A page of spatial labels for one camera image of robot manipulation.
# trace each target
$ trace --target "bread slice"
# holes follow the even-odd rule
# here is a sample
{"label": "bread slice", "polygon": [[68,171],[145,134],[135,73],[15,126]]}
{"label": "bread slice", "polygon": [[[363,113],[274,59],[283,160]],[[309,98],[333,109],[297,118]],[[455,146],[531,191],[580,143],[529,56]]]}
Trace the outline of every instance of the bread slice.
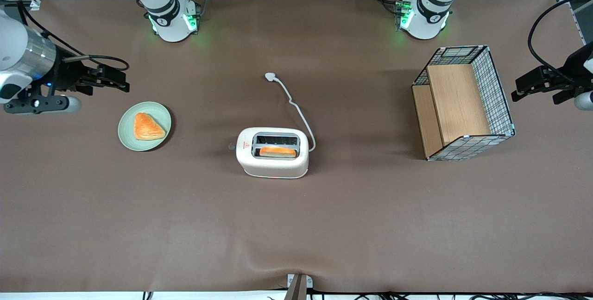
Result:
{"label": "bread slice", "polygon": [[297,151],[286,147],[262,147],[260,156],[271,158],[296,158]]}
{"label": "bread slice", "polygon": [[149,114],[139,112],[134,117],[134,136],[137,140],[165,138],[165,130]]}

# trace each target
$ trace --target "toaster power cord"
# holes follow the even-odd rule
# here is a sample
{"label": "toaster power cord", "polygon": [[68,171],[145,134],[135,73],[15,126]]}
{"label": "toaster power cord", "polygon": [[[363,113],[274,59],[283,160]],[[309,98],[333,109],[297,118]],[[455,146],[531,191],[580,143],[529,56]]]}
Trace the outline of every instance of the toaster power cord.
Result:
{"label": "toaster power cord", "polygon": [[305,116],[303,115],[301,108],[299,108],[298,104],[292,102],[292,96],[288,92],[288,89],[286,89],[286,86],[284,86],[282,81],[280,81],[280,79],[276,78],[276,74],[274,74],[272,72],[265,74],[265,80],[268,80],[269,82],[277,82],[280,84],[282,89],[284,89],[284,91],[286,92],[286,96],[288,97],[288,103],[292,104],[296,108],[298,114],[301,115],[301,118],[303,119],[303,122],[305,123],[305,126],[307,127],[307,130],[309,131],[309,135],[311,136],[311,141],[313,141],[313,146],[309,149],[309,152],[312,152],[313,150],[315,150],[316,145],[315,145],[315,136],[313,136],[313,131],[311,131],[311,127],[309,126],[309,123],[307,123],[307,120],[305,120]]}

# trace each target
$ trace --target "silver cylinder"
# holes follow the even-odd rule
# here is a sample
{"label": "silver cylinder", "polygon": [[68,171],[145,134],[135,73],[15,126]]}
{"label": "silver cylinder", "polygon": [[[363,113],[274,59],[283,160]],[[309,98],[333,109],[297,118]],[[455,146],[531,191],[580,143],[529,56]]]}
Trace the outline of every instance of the silver cylinder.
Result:
{"label": "silver cylinder", "polygon": [[33,80],[42,78],[56,61],[55,44],[41,36],[36,30],[25,26],[27,30],[27,47],[17,63],[8,68],[9,71],[21,72]]}

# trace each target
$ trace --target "wooden board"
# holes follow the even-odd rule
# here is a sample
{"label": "wooden board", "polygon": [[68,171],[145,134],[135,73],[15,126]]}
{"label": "wooden board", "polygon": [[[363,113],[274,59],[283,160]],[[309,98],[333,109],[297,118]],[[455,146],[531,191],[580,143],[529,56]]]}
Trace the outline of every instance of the wooden board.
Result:
{"label": "wooden board", "polygon": [[472,66],[430,65],[426,70],[442,144],[465,135],[489,135],[490,126]]}
{"label": "wooden board", "polygon": [[435,104],[432,100],[432,92],[428,85],[415,85],[411,87],[416,104],[416,114],[422,135],[422,146],[424,155],[428,159],[431,155],[443,148],[441,141],[441,130],[436,119]]}

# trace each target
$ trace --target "green plate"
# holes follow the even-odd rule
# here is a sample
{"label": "green plate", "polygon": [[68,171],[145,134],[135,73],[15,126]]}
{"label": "green plate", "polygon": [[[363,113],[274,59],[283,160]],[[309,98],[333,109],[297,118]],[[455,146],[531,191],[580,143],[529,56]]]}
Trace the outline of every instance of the green plate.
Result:
{"label": "green plate", "polygon": [[[157,140],[137,140],[134,136],[134,117],[138,113],[149,114],[165,130],[165,138]],[[117,136],[123,146],[130,150],[152,150],[159,146],[171,130],[171,114],[169,110],[160,103],[142,102],[132,106],[119,120]]]}

